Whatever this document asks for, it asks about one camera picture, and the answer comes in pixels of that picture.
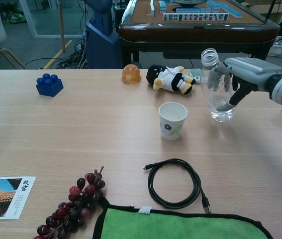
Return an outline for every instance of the usb cable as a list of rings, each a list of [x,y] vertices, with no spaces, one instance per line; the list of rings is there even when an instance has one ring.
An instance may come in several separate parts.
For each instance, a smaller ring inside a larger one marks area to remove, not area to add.
[[[186,199],[184,199],[184,200],[182,200],[178,203],[171,203],[171,202],[164,200],[163,198],[161,198],[156,193],[156,191],[153,188],[153,181],[154,181],[154,176],[155,176],[156,172],[159,170],[159,168],[163,167],[166,164],[174,164],[174,165],[178,165],[178,166],[181,166],[182,168],[186,169],[187,172],[189,173],[191,179],[192,179],[192,182],[193,182],[193,190],[192,190],[191,194]],[[148,164],[143,169],[144,170],[151,169],[151,171],[149,173],[149,177],[148,177],[148,188],[149,188],[150,195],[152,196],[152,198],[157,203],[165,206],[166,208],[180,209],[180,208],[187,207],[188,205],[193,203],[197,199],[199,194],[201,194],[201,197],[202,197],[201,202],[202,202],[202,205],[204,207],[205,213],[211,213],[208,198],[206,197],[206,195],[204,194],[204,192],[201,188],[200,177],[195,172],[195,170],[192,168],[192,166],[189,163],[187,163],[186,161],[184,161],[182,159],[178,159],[178,158],[171,158],[171,159],[168,159],[168,160],[165,160],[165,161],[162,161],[162,162]]]

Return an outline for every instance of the yellow floor line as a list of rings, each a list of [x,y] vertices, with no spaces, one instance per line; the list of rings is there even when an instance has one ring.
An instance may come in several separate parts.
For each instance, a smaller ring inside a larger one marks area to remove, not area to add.
[[[69,40],[69,41],[67,42],[67,44],[65,45],[65,48],[67,48],[67,47],[70,45],[71,42],[72,42],[72,40]],[[47,63],[47,65],[44,66],[43,69],[48,69],[48,67],[56,60],[56,58],[58,58],[58,57],[60,56],[61,53],[62,53],[62,49],[60,49],[60,51],[58,51],[58,53],[53,57],[53,59],[51,59],[51,60]]]

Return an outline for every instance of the cardboard box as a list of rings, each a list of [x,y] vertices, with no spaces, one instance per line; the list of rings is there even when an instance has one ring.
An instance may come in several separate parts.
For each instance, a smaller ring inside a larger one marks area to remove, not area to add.
[[[264,4],[271,4],[272,0],[245,0],[246,3],[251,5],[264,5]],[[282,4],[282,0],[276,0],[276,4]]]
[[[244,5],[248,8],[250,8],[252,11],[259,13],[260,15],[266,17],[270,8],[270,4],[265,4],[265,5],[251,5],[249,3],[243,2],[241,5]],[[269,17],[269,19],[277,24],[280,22],[280,18],[282,16],[282,4],[275,4],[272,13]]]

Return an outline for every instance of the orange jelly cup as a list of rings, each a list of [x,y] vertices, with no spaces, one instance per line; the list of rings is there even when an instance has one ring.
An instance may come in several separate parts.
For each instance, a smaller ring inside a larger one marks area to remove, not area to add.
[[[133,64],[126,65],[122,71],[122,81],[126,84],[136,84],[141,81],[140,69]]]

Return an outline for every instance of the red grapes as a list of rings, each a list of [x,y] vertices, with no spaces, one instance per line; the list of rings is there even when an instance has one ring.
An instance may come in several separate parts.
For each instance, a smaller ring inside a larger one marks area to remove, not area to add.
[[[57,235],[57,239],[66,239],[70,233],[75,233],[82,227],[96,203],[103,198],[100,190],[105,187],[102,170],[103,166],[99,173],[94,170],[94,173],[86,173],[84,178],[79,178],[77,185],[69,189],[70,202],[60,203],[58,209],[46,218],[46,224],[37,228],[39,235],[33,239],[52,239],[54,235]]]

